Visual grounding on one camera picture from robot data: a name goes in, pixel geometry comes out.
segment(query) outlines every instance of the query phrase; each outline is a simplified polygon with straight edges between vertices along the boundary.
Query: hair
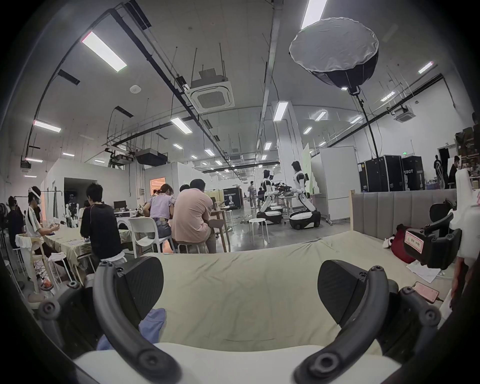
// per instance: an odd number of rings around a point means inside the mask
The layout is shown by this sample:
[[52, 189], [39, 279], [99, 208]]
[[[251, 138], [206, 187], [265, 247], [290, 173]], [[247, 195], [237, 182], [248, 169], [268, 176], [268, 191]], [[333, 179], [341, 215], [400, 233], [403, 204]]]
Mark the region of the hair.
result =
[[297, 160], [292, 163], [292, 167], [295, 170], [295, 172], [300, 172], [301, 171], [300, 163]]
[[12, 208], [12, 207], [15, 207], [16, 205], [17, 205], [17, 200], [13, 196], [10, 196], [8, 198], [8, 206]]
[[[42, 192], [40, 192], [40, 189], [38, 187], [32, 187], [32, 190], [38, 195], [40, 196], [42, 194]], [[36, 196], [33, 192], [29, 192], [28, 193], [28, 203], [30, 204], [32, 202], [33, 199], [35, 199]]]
[[102, 201], [103, 188], [100, 184], [92, 183], [87, 187], [87, 197], [94, 203]]
[[190, 188], [196, 188], [203, 192], [205, 191], [205, 181], [202, 179], [193, 179], [190, 181]]
[[168, 184], [163, 184], [158, 190], [159, 193], [167, 193], [168, 191], [173, 193], [173, 188], [170, 187]]

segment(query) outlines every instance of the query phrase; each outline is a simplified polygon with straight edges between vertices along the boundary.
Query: computer monitor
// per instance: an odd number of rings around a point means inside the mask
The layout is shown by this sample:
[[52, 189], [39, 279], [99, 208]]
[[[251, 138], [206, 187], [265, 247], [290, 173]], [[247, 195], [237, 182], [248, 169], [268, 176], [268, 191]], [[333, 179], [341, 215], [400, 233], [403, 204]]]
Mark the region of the computer monitor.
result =
[[127, 207], [127, 202], [125, 200], [122, 201], [114, 201], [113, 202], [113, 207], [115, 209], [120, 209], [120, 208], [126, 208]]

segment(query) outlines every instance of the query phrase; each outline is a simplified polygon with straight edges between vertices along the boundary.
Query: mattress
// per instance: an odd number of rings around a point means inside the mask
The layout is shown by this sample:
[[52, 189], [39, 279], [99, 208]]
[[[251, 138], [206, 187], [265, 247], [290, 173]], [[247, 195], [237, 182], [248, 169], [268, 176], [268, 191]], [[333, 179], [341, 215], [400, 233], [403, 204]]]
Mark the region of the mattress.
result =
[[[363, 269], [379, 264], [399, 287], [419, 280], [380, 240], [355, 231], [273, 249], [149, 255], [159, 257], [165, 275], [154, 306], [167, 312], [159, 341], [224, 351], [332, 342], [340, 327], [317, 292], [325, 260]], [[448, 290], [450, 280], [442, 283]], [[376, 342], [368, 353], [380, 354]]]

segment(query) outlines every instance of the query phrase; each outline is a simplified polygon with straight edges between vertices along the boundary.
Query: air conditioner unit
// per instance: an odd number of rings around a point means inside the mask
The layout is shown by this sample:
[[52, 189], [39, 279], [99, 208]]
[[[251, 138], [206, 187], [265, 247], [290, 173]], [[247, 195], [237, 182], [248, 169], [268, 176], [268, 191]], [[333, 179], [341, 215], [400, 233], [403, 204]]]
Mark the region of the air conditioner unit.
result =
[[235, 106], [232, 86], [228, 78], [217, 75], [215, 68], [200, 71], [200, 79], [193, 80], [185, 94], [198, 113], [217, 111]]
[[408, 121], [415, 117], [412, 109], [409, 106], [399, 106], [393, 112], [395, 114], [395, 120], [401, 123], [404, 123], [405, 121]]

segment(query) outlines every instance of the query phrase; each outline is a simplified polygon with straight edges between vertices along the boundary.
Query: smartphone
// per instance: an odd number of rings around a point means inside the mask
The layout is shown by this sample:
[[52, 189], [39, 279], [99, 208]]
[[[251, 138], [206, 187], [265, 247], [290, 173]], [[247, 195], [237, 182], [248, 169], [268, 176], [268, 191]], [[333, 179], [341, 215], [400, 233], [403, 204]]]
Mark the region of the smartphone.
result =
[[415, 282], [412, 288], [416, 290], [420, 296], [422, 296], [425, 300], [427, 300], [431, 304], [435, 303], [435, 300], [437, 299], [440, 293], [439, 291], [436, 291], [418, 281]]

